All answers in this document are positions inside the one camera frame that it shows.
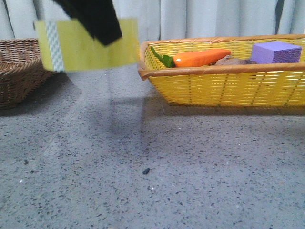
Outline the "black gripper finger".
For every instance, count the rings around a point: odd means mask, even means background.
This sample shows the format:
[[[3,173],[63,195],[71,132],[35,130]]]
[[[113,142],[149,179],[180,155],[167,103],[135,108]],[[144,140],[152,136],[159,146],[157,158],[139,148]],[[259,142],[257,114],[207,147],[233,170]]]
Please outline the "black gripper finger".
[[[122,38],[121,27],[111,0],[56,0],[64,12],[77,19],[90,36],[107,46]]]

